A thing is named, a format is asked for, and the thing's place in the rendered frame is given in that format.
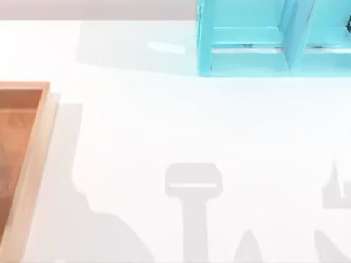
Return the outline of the light blue rack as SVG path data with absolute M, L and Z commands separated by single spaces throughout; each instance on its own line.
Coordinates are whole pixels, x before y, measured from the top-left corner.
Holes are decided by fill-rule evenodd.
M 197 0 L 197 71 L 351 77 L 351 0 Z

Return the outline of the shallow salmon-coloured box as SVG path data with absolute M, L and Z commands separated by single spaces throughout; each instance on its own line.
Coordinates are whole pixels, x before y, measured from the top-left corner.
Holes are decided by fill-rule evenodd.
M 0 81 L 0 263 L 21 263 L 57 108 L 50 82 Z

